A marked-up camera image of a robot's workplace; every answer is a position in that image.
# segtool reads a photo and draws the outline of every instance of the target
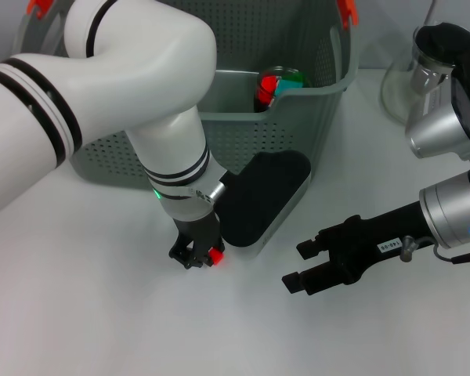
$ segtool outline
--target perforated basket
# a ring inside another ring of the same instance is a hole
[[[162,2],[201,18],[216,36],[218,70],[198,104],[215,159],[238,173],[260,151],[292,149],[314,168],[358,65],[356,28],[343,29],[336,0]],[[298,69],[312,87],[288,90],[254,113],[257,74],[275,66]],[[123,132],[87,145],[71,162],[95,183],[151,189]]]

